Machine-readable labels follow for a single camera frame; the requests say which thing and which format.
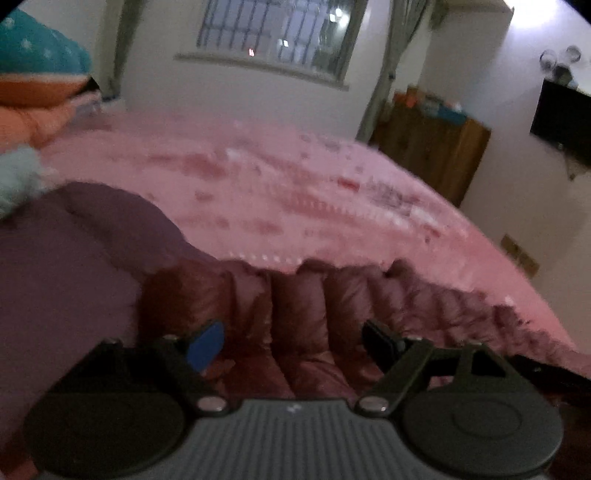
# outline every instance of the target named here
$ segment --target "pink bedspread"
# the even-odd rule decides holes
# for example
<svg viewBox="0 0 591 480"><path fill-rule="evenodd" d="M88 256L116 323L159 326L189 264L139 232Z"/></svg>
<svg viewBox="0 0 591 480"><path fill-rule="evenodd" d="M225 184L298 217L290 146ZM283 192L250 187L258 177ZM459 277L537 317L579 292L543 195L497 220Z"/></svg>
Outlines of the pink bedspread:
<svg viewBox="0 0 591 480"><path fill-rule="evenodd" d="M42 151L61 180L120 187L155 203L195 247L292 271L407 258L432 282L515 306L573 346L528 280L457 209L382 154L292 128L193 115L116 114Z"/></svg>

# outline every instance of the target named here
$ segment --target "pillow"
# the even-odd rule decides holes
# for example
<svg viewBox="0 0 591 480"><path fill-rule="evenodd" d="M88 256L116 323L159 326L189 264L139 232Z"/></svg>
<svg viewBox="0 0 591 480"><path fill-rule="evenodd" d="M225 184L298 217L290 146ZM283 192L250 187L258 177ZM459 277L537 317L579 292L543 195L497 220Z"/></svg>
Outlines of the pillow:
<svg viewBox="0 0 591 480"><path fill-rule="evenodd" d="M0 155L0 218L43 191L41 163L31 147Z"/></svg>
<svg viewBox="0 0 591 480"><path fill-rule="evenodd" d="M0 105L51 107L90 78L90 56L73 40L16 9L0 22Z"/></svg>
<svg viewBox="0 0 591 480"><path fill-rule="evenodd" d="M70 102L54 108L12 108L0 106L0 153L21 144L40 148L74 117Z"/></svg>

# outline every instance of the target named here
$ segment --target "white wall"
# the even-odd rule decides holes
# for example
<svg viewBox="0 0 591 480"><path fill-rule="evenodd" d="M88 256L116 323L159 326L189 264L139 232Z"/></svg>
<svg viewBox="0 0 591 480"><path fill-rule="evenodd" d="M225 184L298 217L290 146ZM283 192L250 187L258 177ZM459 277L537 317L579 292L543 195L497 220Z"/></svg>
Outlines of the white wall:
<svg viewBox="0 0 591 480"><path fill-rule="evenodd" d="M123 78L130 109L199 109L356 135L382 64L389 0L369 0L345 78L348 92L239 66L175 60L183 16L184 0L149 1Z"/></svg>
<svg viewBox="0 0 591 480"><path fill-rule="evenodd" d="M494 242L513 236L541 263L533 283L591 353L591 176L569 182L561 155L529 134L539 57L576 44L589 77L591 25L560 0L512 0L515 15L451 14L433 35L420 85L458 100L493 133L462 211Z"/></svg>
<svg viewBox="0 0 591 480"><path fill-rule="evenodd" d="M106 0L27 0L26 13L66 37L77 41L94 55Z"/></svg>
<svg viewBox="0 0 591 480"><path fill-rule="evenodd" d="M427 59L429 45L431 44L433 32L429 25L434 6L434 1L429 2L427 5L423 19L417 27L413 39L400 58L400 63L396 68L396 80L393 82L392 89L390 90L390 98L393 97L396 90L406 92L409 85L418 85L425 60Z"/></svg>

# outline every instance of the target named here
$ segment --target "wall switch plate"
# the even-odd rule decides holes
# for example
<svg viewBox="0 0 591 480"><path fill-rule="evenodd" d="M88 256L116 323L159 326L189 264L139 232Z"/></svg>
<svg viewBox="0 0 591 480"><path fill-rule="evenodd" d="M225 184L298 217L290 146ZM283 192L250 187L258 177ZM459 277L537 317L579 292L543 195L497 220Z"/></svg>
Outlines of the wall switch plate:
<svg viewBox="0 0 591 480"><path fill-rule="evenodd" d="M501 240L501 248L513 263L523 270L528 278L534 278L540 270L540 264L534 260L515 240L509 235L505 235Z"/></svg>

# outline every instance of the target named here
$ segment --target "wooden cabinet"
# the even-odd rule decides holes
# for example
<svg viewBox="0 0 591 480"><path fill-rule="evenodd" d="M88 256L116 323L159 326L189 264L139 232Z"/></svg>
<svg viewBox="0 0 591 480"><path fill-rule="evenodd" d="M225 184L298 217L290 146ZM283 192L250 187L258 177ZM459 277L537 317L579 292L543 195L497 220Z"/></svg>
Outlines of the wooden cabinet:
<svg viewBox="0 0 591 480"><path fill-rule="evenodd" d="M419 108L394 106L389 120L374 133L379 150L459 207L491 137L468 119L456 125L423 114Z"/></svg>

